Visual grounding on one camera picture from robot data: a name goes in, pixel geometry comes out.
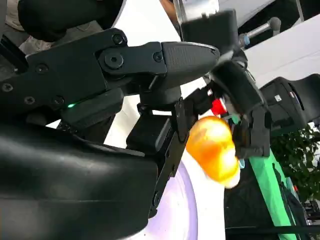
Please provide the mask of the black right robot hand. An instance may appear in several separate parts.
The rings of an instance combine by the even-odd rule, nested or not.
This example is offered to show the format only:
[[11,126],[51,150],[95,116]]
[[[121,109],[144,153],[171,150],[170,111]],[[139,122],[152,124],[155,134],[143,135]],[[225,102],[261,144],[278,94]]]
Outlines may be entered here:
[[198,90],[219,48],[201,41],[129,46],[114,24],[123,0],[20,0],[30,36],[56,42],[96,21],[102,31],[25,55],[0,85],[0,235],[4,240],[118,240],[158,211],[198,118]]

